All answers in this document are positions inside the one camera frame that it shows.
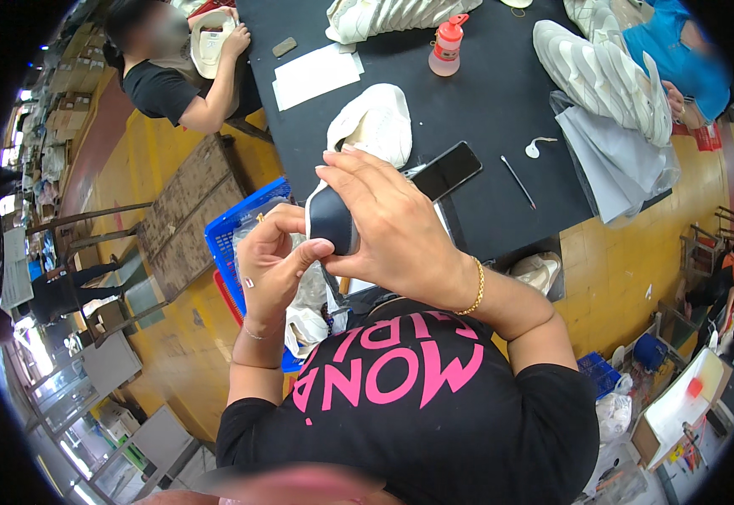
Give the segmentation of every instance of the hand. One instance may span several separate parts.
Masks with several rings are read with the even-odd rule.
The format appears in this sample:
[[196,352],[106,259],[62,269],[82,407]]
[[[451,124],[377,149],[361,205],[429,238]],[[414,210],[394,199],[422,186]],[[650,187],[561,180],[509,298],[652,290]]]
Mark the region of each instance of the hand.
[[[302,207],[279,204],[238,244],[247,328],[256,335],[283,321],[302,274],[314,261],[333,252],[333,244],[324,238],[307,240],[291,250],[289,234],[306,232],[305,215]],[[245,277],[251,279],[252,288],[246,286]]]
[[229,37],[224,40],[221,46],[221,57],[230,57],[234,60],[249,46],[250,33],[245,24],[241,23],[236,26]]
[[685,112],[684,96],[678,91],[678,88],[670,81],[662,81],[668,91],[668,102],[670,103],[670,112],[673,114],[673,120],[681,119],[681,115]]
[[323,159],[330,167],[317,167],[317,175],[342,197],[361,238],[354,255],[322,260],[332,275],[437,308],[459,311],[473,304],[476,263],[452,245],[428,197],[391,164],[347,144]]

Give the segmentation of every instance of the red label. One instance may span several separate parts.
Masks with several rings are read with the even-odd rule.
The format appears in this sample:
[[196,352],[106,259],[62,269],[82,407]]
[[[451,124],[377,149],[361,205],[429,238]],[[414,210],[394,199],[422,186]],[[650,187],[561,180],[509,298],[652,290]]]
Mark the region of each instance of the red label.
[[454,61],[457,59],[457,56],[460,55],[460,48],[456,49],[443,49],[442,46],[435,45],[434,46],[434,56],[437,56],[443,61]]

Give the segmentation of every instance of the glue bottle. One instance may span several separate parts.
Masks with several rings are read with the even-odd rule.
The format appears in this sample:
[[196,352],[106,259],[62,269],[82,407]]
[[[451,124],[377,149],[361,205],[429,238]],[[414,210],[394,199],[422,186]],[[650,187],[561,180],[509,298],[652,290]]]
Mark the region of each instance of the glue bottle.
[[459,70],[460,43],[463,42],[462,24],[467,19],[467,14],[451,16],[437,28],[437,40],[428,56],[428,66],[435,74],[447,77]]

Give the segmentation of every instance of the fingernail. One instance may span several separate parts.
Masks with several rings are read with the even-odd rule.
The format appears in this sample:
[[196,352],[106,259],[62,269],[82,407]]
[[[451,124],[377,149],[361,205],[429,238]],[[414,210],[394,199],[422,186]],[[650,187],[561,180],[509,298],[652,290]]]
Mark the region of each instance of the fingernail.
[[318,256],[328,256],[333,252],[333,242],[324,238],[315,239],[316,243],[311,247]]

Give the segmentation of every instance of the blue t-shirt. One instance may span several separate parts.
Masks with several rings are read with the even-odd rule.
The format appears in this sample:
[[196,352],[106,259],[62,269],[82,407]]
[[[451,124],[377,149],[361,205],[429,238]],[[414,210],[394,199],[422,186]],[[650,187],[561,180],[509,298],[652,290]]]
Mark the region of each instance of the blue t-shirt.
[[729,103],[731,72],[722,61],[681,43],[681,29],[690,18],[678,0],[647,0],[655,13],[650,22],[622,32],[634,61],[645,70],[642,52],[656,62],[659,76],[682,95],[695,98],[707,121],[715,120]]

